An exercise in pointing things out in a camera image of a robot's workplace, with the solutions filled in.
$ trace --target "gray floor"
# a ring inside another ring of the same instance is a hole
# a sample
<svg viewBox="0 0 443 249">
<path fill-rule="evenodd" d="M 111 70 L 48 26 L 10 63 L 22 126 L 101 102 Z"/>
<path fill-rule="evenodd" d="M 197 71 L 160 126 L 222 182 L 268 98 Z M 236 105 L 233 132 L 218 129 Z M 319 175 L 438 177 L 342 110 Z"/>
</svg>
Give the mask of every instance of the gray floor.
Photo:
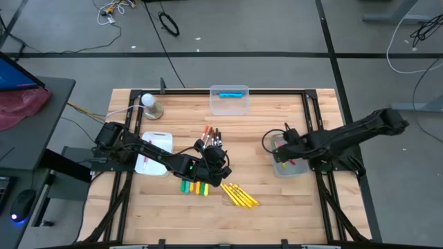
<svg viewBox="0 0 443 249">
<path fill-rule="evenodd" d="M 97 4 L 107 1 L 96 0 Z M 366 12 L 392 11 L 399 1 L 323 0 L 325 14 L 337 53 L 384 53 L 395 26 L 366 24 Z M 0 2 L 9 22 L 16 0 Z M 314 1 L 290 0 L 187 0 L 163 3 L 167 13 L 179 24 L 182 35 L 173 38 L 164 30 L 161 37 L 170 52 L 205 51 L 287 51 L 327 52 Z M 160 8 L 148 4 L 151 13 Z M 435 16 L 442 11 L 437 1 L 420 1 L 413 14 Z M 118 30 L 96 23 L 96 9 L 90 0 L 29 1 L 13 33 L 41 50 L 76 50 L 106 44 Z M 146 12 L 139 6 L 116 15 L 122 37 L 107 48 L 88 52 L 161 52 Z M 402 26 L 392 46 L 394 53 L 413 53 L 409 34 L 417 26 Z M 418 46 L 416 53 L 441 53 L 443 32 L 437 32 Z M 8 38 L 2 51 L 16 52 L 17 43 Z M 431 59 L 394 59 L 398 69 L 427 68 Z M 249 87 L 335 88 L 329 59 L 253 57 L 253 58 L 174 58 L 172 62 L 187 87 L 213 84 L 247 84 Z M 31 73 L 69 77 L 77 81 L 71 101 L 93 112 L 106 113 L 113 88 L 157 87 L 165 78 L 168 87 L 181 87 L 166 58 L 47 58 L 20 59 Z M 400 75 L 385 59 L 340 59 L 338 61 L 354 119 L 394 101 L 410 101 L 420 74 Z M 417 101 L 432 100 L 443 93 L 438 84 L 443 69 L 430 72 L 417 92 Z M 64 116 L 78 121 L 92 136 L 100 125 L 70 108 Z M 368 170 L 383 241 L 441 246 L 443 218 L 442 144 L 427 136 L 428 131 L 443 137 L 439 115 L 405 113 L 411 126 L 401 136 L 377 137 L 361 145 Z M 49 147 L 61 151 L 64 145 L 90 147 L 91 141 L 69 122 L 61 120 Z M 35 228 L 24 237 L 22 248 L 56 246 L 72 242 L 80 225 L 82 204 L 51 203 L 47 219 L 58 227 Z"/>
</svg>

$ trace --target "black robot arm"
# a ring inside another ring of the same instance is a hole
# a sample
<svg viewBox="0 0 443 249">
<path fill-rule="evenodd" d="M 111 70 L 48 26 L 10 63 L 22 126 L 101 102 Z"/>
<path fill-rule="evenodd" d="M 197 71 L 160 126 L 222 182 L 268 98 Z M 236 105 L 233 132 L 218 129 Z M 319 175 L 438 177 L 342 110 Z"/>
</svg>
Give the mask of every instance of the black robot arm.
<svg viewBox="0 0 443 249">
<path fill-rule="evenodd" d="M 229 159 L 228 165 L 223 167 L 226 163 L 224 160 L 227 157 L 226 152 L 214 146 L 203 149 L 203 141 L 200 139 L 188 149 L 197 150 L 201 158 L 182 153 L 171 154 L 129 132 L 125 125 L 107 122 L 103 125 L 95 142 L 97 147 L 93 152 L 96 158 L 107 158 L 120 164 L 135 165 L 136 156 L 140 154 L 165 165 L 168 171 L 187 181 L 201 181 L 218 187 L 222 179 L 231 173 Z"/>
<path fill-rule="evenodd" d="M 340 155 L 344 149 L 357 145 L 378 135 L 398 135 L 409 125 L 398 111 L 380 109 L 368 117 L 327 131 L 314 131 L 299 136 L 293 128 L 283 133 L 287 144 L 274 149 L 272 154 L 277 162 L 289 159 L 320 159 L 330 160 Z"/>
</svg>

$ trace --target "monitor screen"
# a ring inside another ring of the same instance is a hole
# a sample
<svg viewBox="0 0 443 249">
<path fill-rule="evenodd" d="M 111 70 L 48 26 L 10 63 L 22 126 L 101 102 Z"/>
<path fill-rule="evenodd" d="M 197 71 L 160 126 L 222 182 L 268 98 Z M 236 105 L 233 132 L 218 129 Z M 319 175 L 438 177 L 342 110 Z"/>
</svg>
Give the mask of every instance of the monitor screen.
<svg viewBox="0 0 443 249">
<path fill-rule="evenodd" d="M 0 91 L 31 89 L 38 84 L 11 65 L 4 58 L 0 58 Z"/>
</svg>

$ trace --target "computer mouse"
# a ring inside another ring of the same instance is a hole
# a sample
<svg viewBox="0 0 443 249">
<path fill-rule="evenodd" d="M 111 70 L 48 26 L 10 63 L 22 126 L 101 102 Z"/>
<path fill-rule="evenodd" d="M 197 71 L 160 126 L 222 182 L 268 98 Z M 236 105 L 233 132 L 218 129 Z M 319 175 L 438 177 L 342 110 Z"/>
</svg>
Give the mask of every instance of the computer mouse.
<svg viewBox="0 0 443 249">
<path fill-rule="evenodd" d="M 14 200 L 11 207 L 11 219 L 14 222 L 21 222 L 28 217 L 30 208 L 35 199 L 35 190 L 23 190 Z"/>
</svg>

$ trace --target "clear plastic container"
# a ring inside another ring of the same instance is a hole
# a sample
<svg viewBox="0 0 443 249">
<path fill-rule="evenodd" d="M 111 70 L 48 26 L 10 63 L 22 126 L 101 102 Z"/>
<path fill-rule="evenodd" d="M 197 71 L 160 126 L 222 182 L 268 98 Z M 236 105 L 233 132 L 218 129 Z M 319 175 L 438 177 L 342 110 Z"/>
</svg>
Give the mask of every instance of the clear plastic container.
<svg viewBox="0 0 443 249">
<path fill-rule="evenodd" d="M 241 116 L 249 110 L 249 87 L 214 85 L 210 88 L 209 106 L 216 116 Z"/>
</svg>

